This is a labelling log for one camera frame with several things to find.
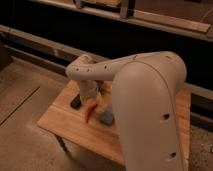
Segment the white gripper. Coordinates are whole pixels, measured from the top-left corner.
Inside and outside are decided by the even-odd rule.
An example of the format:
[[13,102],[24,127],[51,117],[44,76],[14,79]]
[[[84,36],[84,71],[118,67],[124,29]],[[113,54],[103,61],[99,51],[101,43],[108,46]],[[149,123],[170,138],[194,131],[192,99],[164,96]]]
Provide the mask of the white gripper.
[[95,81],[92,80],[84,80],[77,82],[80,96],[83,99],[95,98],[98,94],[98,85]]

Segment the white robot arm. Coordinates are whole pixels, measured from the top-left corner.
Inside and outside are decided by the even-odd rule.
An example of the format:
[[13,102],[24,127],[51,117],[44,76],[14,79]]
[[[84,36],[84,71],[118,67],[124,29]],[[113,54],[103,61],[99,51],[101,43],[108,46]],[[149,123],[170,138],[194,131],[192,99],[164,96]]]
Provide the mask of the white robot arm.
[[112,83],[112,110],[127,171],[186,171],[175,96],[187,70],[169,51],[141,53],[96,63],[81,55],[66,68],[80,93],[97,81]]

